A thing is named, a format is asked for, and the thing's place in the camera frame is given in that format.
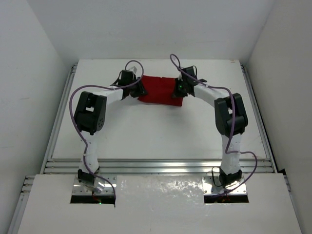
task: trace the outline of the purple cable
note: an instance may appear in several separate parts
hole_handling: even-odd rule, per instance
[[[178,61],[179,65],[177,65],[174,60],[173,60],[173,57],[176,58],[176,60]],[[230,147],[230,144],[231,144],[231,140],[233,138],[233,135],[234,135],[234,128],[235,128],[235,103],[234,103],[234,97],[233,97],[233,94],[231,93],[230,89],[226,88],[226,87],[219,87],[219,86],[211,86],[211,85],[207,85],[206,83],[204,82],[201,82],[200,80],[190,76],[189,74],[187,74],[186,72],[184,72],[182,69],[181,69],[181,63],[180,63],[180,60],[179,58],[175,55],[175,54],[170,54],[170,60],[172,62],[172,64],[178,69],[179,72],[183,73],[184,75],[186,75],[187,77],[191,78],[192,80],[196,81],[197,83],[201,84],[201,85],[204,85],[210,89],[223,89],[223,90],[226,90],[229,95],[230,95],[230,99],[231,99],[231,104],[232,104],[232,118],[233,118],[233,121],[232,121],[232,125],[231,125],[231,131],[230,131],[230,135],[229,135],[229,141],[226,145],[226,148],[225,148],[225,153],[226,154],[232,154],[232,153],[241,153],[242,155],[243,154],[252,154],[255,158],[255,166],[254,166],[254,169],[253,171],[251,172],[251,174],[241,183],[239,184],[236,188],[234,189],[230,189],[230,190],[227,190],[221,194],[217,194],[213,197],[220,197],[220,196],[224,196],[232,191],[234,191],[235,189],[237,189],[238,187],[240,187],[242,184],[245,184],[249,179],[250,177],[252,177],[252,175],[255,173],[256,169],[257,169],[257,166],[258,166],[258,160],[257,160],[257,156],[251,152],[251,151],[245,151],[245,152],[239,152],[239,151],[228,151],[229,150],[229,147]]]
[[[114,191],[114,199],[116,200],[116,192],[115,192],[115,188],[113,187],[113,185],[111,184],[111,182],[107,179],[105,179],[104,177],[100,176],[100,175],[97,175],[95,173],[93,173],[90,169],[90,167],[88,166],[87,162],[86,162],[86,153],[87,153],[87,150],[88,150],[88,142],[87,140],[83,137],[83,135],[81,134],[81,132],[79,131],[77,125],[76,125],[76,122],[75,122],[75,118],[74,118],[74,114],[73,114],[73,98],[75,96],[75,94],[81,90],[81,89],[84,89],[84,88],[89,88],[89,87],[93,87],[93,88],[101,88],[101,89],[107,89],[107,90],[118,90],[118,89],[124,89],[124,88],[128,88],[132,85],[135,85],[136,83],[138,83],[143,75],[144,75],[144,68],[142,66],[142,64],[139,62],[139,61],[136,61],[136,60],[130,60],[129,62],[127,62],[126,66],[125,66],[125,70],[127,70],[127,66],[130,62],[136,62],[138,63],[141,68],[142,68],[142,74],[141,74],[141,77],[134,83],[132,84],[129,84],[129,85],[125,85],[125,86],[120,86],[120,87],[116,87],[116,88],[108,88],[108,87],[104,87],[104,86],[99,86],[99,85],[92,85],[92,84],[89,84],[89,85],[83,85],[79,88],[77,88],[70,96],[69,98],[69,115],[70,115],[70,119],[72,120],[72,123],[74,125],[74,128],[76,130],[76,132],[78,133],[78,135],[80,136],[81,140],[83,141],[83,143],[85,144],[85,148],[84,148],[84,151],[83,151],[83,163],[84,163],[84,166],[86,167],[86,169],[88,170],[88,172],[93,175],[94,177],[97,177],[97,178],[100,178],[104,181],[106,181],[107,183],[109,183],[112,188],[113,188],[113,191]]]

